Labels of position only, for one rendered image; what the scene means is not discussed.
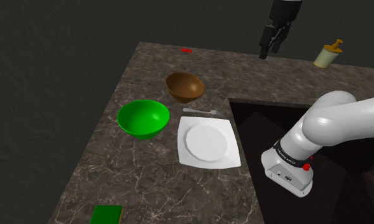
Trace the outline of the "cream soap dispenser yellow pump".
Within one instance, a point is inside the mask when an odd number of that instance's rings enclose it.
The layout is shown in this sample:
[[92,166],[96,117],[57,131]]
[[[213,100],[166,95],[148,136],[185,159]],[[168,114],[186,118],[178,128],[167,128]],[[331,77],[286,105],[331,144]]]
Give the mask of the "cream soap dispenser yellow pump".
[[332,45],[324,45],[317,58],[314,60],[313,65],[321,69],[326,69],[329,65],[343,52],[339,48],[342,44],[341,39],[337,39]]

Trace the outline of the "dark sink basin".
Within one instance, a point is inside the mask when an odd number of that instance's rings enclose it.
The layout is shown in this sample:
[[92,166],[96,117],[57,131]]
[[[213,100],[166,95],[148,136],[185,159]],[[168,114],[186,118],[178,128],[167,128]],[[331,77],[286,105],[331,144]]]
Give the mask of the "dark sink basin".
[[[313,156],[314,184],[299,198],[265,176],[261,154],[271,148],[308,110],[307,104],[231,99],[244,155],[265,224],[331,224],[339,172],[318,151]],[[339,145],[374,146],[374,138]]]

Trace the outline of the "silver fork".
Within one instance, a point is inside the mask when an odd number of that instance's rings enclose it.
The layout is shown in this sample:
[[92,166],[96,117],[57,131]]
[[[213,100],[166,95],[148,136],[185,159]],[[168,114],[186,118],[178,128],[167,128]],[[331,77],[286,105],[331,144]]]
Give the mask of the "silver fork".
[[205,113],[205,114],[218,115],[218,116],[225,117],[224,114],[222,114],[221,112],[219,112],[217,110],[200,111],[200,110],[197,110],[197,109],[183,108],[183,112],[187,112],[187,113]]

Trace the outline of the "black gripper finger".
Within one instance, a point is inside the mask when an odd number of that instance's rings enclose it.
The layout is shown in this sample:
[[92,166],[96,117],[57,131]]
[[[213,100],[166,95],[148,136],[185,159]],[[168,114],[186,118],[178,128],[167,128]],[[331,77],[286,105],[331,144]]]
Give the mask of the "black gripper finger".
[[279,29],[272,45],[273,53],[277,53],[279,51],[282,42],[287,38],[288,32],[291,28],[291,24],[292,22],[287,22],[284,27]]
[[267,58],[268,51],[272,46],[273,37],[276,35],[276,28],[273,25],[266,25],[260,39],[260,59]]

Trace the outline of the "white square plate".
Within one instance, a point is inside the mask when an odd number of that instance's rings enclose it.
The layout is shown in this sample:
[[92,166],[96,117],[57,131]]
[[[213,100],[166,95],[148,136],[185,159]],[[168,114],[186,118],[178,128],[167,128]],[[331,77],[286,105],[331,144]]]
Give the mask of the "white square plate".
[[177,150],[183,165],[202,169],[241,166],[239,147],[229,120],[182,116]]

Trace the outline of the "dark robot stand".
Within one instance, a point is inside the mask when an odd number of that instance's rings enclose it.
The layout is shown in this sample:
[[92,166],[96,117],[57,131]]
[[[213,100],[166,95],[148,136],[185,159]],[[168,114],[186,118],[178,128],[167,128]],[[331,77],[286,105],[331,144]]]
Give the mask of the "dark robot stand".
[[339,172],[331,224],[374,224],[374,146],[338,145],[319,153]]

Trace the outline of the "green sponge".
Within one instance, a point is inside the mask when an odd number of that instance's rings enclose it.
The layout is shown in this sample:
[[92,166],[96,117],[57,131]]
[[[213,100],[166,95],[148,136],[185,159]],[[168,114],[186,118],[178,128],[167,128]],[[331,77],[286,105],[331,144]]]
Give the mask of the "green sponge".
[[90,224],[120,224],[122,212],[121,206],[96,206]]

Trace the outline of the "green bowl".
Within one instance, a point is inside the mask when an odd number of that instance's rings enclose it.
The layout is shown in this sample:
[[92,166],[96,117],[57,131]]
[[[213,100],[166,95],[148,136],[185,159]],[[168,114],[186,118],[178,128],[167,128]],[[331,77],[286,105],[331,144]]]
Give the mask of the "green bowl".
[[138,139],[151,139],[156,136],[169,120],[170,112],[167,107],[148,99],[132,101],[122,106],[117,114],[121,129]]

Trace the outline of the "brown bowl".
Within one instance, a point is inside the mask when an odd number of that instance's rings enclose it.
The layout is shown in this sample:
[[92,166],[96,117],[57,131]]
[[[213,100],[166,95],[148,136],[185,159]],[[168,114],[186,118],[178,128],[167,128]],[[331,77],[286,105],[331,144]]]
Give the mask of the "brown bowl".
[[198,99],[205,92],[204,83],[190,73],[172,73],[166,77],[165,84],[174,100],[182,104]]

